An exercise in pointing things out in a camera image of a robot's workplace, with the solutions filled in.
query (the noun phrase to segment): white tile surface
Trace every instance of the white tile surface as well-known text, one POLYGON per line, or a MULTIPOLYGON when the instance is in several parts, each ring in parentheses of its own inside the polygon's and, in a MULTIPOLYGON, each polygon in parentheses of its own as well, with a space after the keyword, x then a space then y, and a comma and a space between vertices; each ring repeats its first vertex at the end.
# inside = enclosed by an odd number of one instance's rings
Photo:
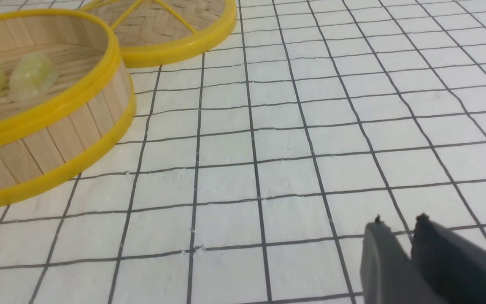
POLYGON ((76 188, 0 208, 0 303, 40 283, 35 303, 347 304, 341 263, 361 292, 378 214, 407 252, 401 218, 423 212, 486 250, 467 209, 486 231, 486 0, 236 4, 243 26, 205 57, 131 71, 139 117, 76 188), (376 153, 383 176, 367 139, 399 149, 376 153))

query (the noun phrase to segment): yellow rim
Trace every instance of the yellow rim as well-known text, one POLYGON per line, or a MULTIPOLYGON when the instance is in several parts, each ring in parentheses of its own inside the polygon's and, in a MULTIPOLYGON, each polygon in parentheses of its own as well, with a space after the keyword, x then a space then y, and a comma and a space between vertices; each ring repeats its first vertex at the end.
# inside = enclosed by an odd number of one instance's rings
MULTIPOLYGON (((87 11, 104 5, 101 1, 94 1, 81 10, 87 11)), ((125 66, 127 68, 146 68, 170 64, 195 57, 218 46, 232 33, 236 25, 235 0, 224 0, 224 2, 226 5, 222 15, 203 31, 156 46, 122 46, 121 54, 125 66)))
POLYGON ((134 87, 132 86, 130 102, 127 109, 119 121, 108 133, 106 133, 106 135, 93 144, 93 146, 85 150, 82 154, 61 167, 54 169, 45 175, 37 177, 36 179, 15 185, 11 188, 0 190, 0 206, 6 206, 8 204, 20 202, 27 198, 32 198, 35 195, 39 195, 58 185, 61 185, 65 181, 68 181, 69 179, 78 175, 80 172, 84 171, 86 168, 108 153, 108 151, 110 151, 112 147, 117 144, 117 142, 129 129, 132 120, 135 117, 135 113, 136 97, 134 87))
POLYGON ((51 8, 0 14, 0 21, 39 15, 75 16, 92 21, 105 30, 108 35, 108 46, 96 67, 69 89, 41 105, 0 121, 0 146, 42 130, 76 111, 110 83, 119 67, 121 54, 116 35, 104 21, 96 16, 82 11, 51 8))

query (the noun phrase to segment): woven bamboo bottom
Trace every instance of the woven bamboo bottom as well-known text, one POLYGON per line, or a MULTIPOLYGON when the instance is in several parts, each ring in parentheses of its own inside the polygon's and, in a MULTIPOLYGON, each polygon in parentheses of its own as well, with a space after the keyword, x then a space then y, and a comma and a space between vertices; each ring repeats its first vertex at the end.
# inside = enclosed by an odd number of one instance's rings
MULTIPOLYGON (((135 0, 119 0, 94 8, 89 13, 112 25, 134 2, 135 0)), ((208 28, 222 15, 225 8, 224 0, 166 0, 164 3, 196 31, 208 28)), ((193 34, 176 16, 154 0, 143 0, 114 32, 121 46, 152 46, 193 34)))
POLYGON ((70 88, 87 75, 97 65, 103 55, 103 52, 100 50, 70 44, 29 46, 2 52, 0 53, 0 64, 5 71, 7 79, 9 79, 19 60, 25 54, 31 52, 42 52, 48 56, 59 70, 59 78, 46 94, 23 102, 12 102, 9 100, 7 82, 7 86, 0 93, 0 120, 38 106, 70 88))

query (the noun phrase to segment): yellow wire handle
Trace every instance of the yellow wire handle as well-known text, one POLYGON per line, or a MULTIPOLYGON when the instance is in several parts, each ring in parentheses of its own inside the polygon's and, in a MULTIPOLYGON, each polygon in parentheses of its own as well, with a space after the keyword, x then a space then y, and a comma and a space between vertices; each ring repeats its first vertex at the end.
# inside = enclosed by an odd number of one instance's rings
MULTIPOLYGON (((81 7, 80 10, 89 11, 89 10, 93 10, 95 8, 100 8, 101 6, 108 5, 110 3, 114 3, 116 1, 120 1, 120 0, 106 0, 104 2, 103 2, 103 0, 93 0, 92 2, 89 2, 88 4, 81 7)), ((157 2, 160 6, 164 7, 164 9, 167 10, 170 14, 172 14, 179 22, 183 23, 183 25, 185 25, 185 27, 187 27, 187 29, 189 29, 189 31, 191 31, 192 33, 197 33, 197 31, 194 29, 194 27, 192 27, 192 25, 190 23, 188 23, 187 20, 183 19, 183 17, 181 17, 181 15, 179 15, 178 12, 175 11, 173 8, 168 6, 162 0, 154 0, 154 1, 157 2)), ((133 11, 137 6, 139 6, 140 2, 142 2, 142 0, 136 0, 123 13, 123 15, 119 16, 119 18, 110 26, 111 29, 112 30, 115 29, 123 21, 123 19, 125 19, 131 13, 131 11, 133 11)))
POLYGON ((160 4, 160 6, 164 7, 164 9, 166 9, 170 14, 174 15, 174 17, 179 20, 179 22, 183 23, 183 25, 185 25, 187 27, 187 29, 189 29, 189 31, 191 31, 192 33, 197 33, 197 31, 194 29, 194 27, 192 27, 192 25, 190 25, 187 20, 183 19, 183 17, 181 17, 181 15, 179 15, 177 13, 177 11, 174 11, 173 8, 171 8, 170 6, 168 6, 166 3, 162 2, 162 0, 154 0, 155 2, 157 2, 158 4, 160 4))

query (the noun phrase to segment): bamboo steamer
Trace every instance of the bamboo steamer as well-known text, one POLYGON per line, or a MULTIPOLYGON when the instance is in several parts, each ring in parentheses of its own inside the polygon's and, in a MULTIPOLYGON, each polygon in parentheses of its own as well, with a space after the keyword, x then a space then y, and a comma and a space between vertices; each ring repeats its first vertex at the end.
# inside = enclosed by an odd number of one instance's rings
POLYGON ((24 54, 59 69, 49 92, 25 102, 0 93, 0 206, 68 181, 106 154, 129 128, 136 101, 116 36, 81 11, 0 14, 0 64, 7 77, 24 54))
POLYGON ((128 68, 195 57, 236 25, 235 0, 93 0, 80 9, 110 25, 128 68))

